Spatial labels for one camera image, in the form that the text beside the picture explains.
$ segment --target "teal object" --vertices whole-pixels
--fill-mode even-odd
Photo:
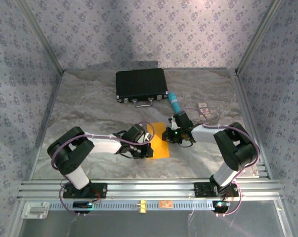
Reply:
[[[181,109],[174,92],[169,92],[169,101],[172,104],[175,113],[178,113]]]

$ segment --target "glass panel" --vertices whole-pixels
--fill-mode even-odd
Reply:
[[[45,220],[24,220],[20,237],[282,237],[273,201],[245,201],[230,216],[211,211],[97,212],[76,217],[51,211]]]

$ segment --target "orange paper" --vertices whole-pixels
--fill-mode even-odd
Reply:
[[[173,201],[159,201],[159,209],[173,208]]]
[[[155,136],[153,137],[151,143],[151,148],[153,149],[152,159],[159,158],[169,158],[169,145],[167,142],[162,141],[162,133],[165,131],[165,125],[163,122],[152,123],[152,126],[155,130]],[[148,132],[152,135],[152,128],[150,125],[147,125]]]

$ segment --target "enclosure wall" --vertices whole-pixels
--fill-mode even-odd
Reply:
[[[0,236],[29,176],[59,75],[13,0],[0,0]]]
[[[241,78],[298,229],[298,0],[284,2]]]
[[[64,70],[233,68],[271,0],[28,0]]]

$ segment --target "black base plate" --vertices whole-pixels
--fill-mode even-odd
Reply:
[[[88,199],[98,199],[98,194],[100,198],[106,198],[107,194],[107,184],[106,183],[90,183],[85,188],[78,190],[73,184],[68,184],[65,186],[63,193],[63,198],[88,198]]]
[[[238,197],[238,187],[236,184],[231,184],[224,193],[216,194],[214,192],[214,185],[210,182],[194,183],[195,197],[196,198],[224,198]]]

